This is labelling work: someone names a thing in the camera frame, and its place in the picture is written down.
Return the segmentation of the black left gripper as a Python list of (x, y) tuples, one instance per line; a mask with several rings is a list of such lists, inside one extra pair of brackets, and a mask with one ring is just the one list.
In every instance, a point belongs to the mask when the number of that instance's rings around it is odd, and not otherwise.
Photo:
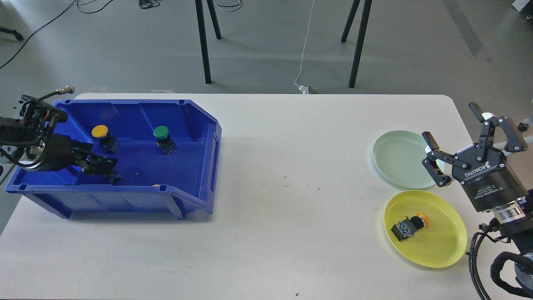
[(81, 170), (86, 175), (101, 175), (109, 184), (116, 184), (122, 178), (115, 170), (118, 159), (101, 155), (87, 155), (81, 152), (73, 152), (74, 148), (91, 152), (94, 144), (80, 142), (70, 138), (68, 135), (54, 134), (51, 138), (40, 145), (39, 148), (32, 147), (30, 153), (35, 158), (30, 159), (25, 156), (25, 164), (30, 165), (40, 160), (38, 165), (25, 167), (29, 172), (38, 171), (59, 171), (69, 165), (76, 165), (78, 160), (85, 160), (85, 165)]

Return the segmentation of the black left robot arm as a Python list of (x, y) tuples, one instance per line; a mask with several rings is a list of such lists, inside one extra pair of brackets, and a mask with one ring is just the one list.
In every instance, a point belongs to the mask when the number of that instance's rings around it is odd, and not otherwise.
[(46, 99), (74, 91), (74, 87), (66, 86), (39, 98), (22, 95), (19, 117), (1, 118), (1, 156), (29, 172), (78, 166), (86, 175), (102, 175), (116, 184), (121, 178), (115, 169), (117, 159), (92, 152), (91, 143), (55, 133), (57, 125), (68, 120), (68, 114)]

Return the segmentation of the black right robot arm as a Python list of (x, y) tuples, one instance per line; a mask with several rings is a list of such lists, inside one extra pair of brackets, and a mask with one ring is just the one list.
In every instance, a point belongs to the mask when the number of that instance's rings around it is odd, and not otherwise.
[(432, 134), (422, 133), (426, 158), (422, 160), (435, 184), (461, 185), (477, 212), (492, 212), (488, 224), (480, 224), (467, 251), (469, 273), (478, 296), (489, 295), (478, 275), (477, 256), (485, 238), (493, 243), (514, 243), (518, 253), (503, 251), (495, 257), (490, 276), (505, 292), (532, 298), (532, 190), (523, 186), (508, 164), (507, 155), (528, 149), (515, 123), (506, 116), (484, 112), (475, 102), (470, 109), (482, 124), (477, 142), (455, 154), (442, 152)]

